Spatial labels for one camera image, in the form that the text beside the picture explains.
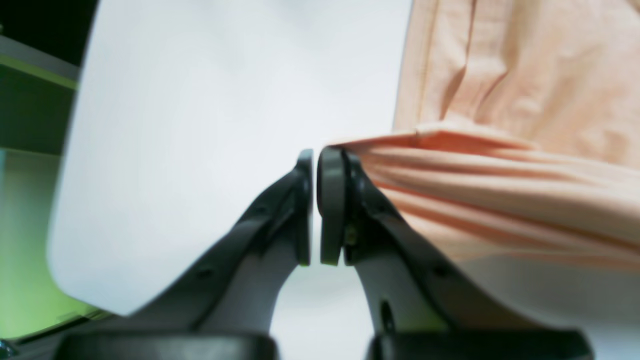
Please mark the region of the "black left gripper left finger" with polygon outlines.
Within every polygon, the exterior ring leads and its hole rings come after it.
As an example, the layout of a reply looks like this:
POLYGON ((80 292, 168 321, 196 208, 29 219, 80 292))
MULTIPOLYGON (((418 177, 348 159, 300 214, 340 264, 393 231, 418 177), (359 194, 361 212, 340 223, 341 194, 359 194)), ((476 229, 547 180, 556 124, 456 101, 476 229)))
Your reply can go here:
POLYGON ((310 265, 312 150, 254 199, 233 228, 134 314, 71 332, 55 360, 278 360, 270 328, 281 288, 310 265))

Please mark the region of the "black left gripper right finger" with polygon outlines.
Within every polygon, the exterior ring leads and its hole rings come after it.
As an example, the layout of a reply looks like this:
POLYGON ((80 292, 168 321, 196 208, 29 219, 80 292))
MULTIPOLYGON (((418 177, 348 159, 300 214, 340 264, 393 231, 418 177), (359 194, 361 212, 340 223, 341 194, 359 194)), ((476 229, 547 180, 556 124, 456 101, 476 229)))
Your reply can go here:
POLYGON ((318 157, 322 264, 355 268, 375 336, 368 360, 592 360, 574 329, 492 298, 403 219, 343 148, 318 157))

